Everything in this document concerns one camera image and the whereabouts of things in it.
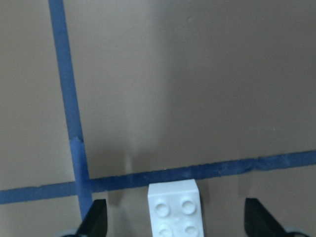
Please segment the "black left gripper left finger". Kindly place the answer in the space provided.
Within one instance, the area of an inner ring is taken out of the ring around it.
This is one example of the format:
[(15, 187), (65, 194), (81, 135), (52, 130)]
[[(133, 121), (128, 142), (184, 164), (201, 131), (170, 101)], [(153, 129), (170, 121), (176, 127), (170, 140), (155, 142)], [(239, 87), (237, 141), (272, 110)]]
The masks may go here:
[(108, 231), (106, 199), (93, 201), (87, 215), (75, 233), (76, 237), (105, 237)]

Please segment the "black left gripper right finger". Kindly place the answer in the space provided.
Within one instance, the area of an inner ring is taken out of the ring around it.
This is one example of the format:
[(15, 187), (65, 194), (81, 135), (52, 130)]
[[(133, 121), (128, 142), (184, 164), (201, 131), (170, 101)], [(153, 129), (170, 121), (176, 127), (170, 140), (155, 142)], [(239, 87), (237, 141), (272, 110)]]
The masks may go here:
[(257, 198), (246, 198), (244, 230), (248, 237), (285, 237), (287, 232)]

